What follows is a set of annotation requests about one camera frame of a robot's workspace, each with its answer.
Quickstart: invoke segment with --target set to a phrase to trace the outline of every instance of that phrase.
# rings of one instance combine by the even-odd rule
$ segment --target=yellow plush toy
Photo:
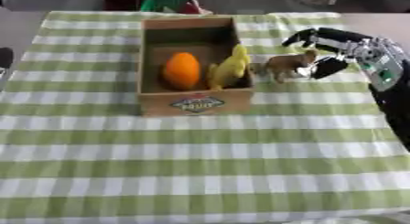
[[[208,86],[211,90],[220,91],[232,85],[245,74],[246,67],[251,63],[246,48],[238,44],[230,57],[220,66],[210,65],[208,71]]]

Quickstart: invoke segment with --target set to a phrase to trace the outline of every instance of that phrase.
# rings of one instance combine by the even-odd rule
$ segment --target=green checkered tablecloth
[[[410,209],[408,153],[354,66],[284,85],[255,77],[241,115],[135,115],[140,23],[154,16],[170,15],[48,15],[0,94],[0,223],[371,221]],[[297,30],[343,28],[331,13],[235,18],[254,63],[297,52],[279,47]]]

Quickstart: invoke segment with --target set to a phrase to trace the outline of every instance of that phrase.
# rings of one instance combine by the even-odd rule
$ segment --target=box label
[[[179,108],[183,111],[199,113],[204,112],[210,108],[220,107],[223,104],[225,104],[224,101],[210,96],[197,94],[180,101],[175,101],[171,103],[171,106]]]

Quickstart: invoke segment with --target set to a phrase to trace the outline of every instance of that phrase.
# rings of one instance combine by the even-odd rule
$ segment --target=robotic hand
[[[410,56],[402,47],[388,38],[323,27],[299,31],[282,45],[301,41],[303,48],[314,45],[337,55],[315,62],[316,71],[310,74],[314,79],[346,69],[349,61],[357,62],[387,122],[410,150]]]

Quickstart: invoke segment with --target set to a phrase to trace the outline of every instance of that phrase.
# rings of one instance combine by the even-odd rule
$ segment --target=cardboard box
[[[221,64],[239,43],[231,17],[170,18],[143,21],[137,95],[144,116],[245,112],[253,95],[251,72],[234,86],[210,91],[205,74]],[[189,52],[201,65],[201,82],[192,91],[174,91],[160,78],[164,65],[177,52]]]

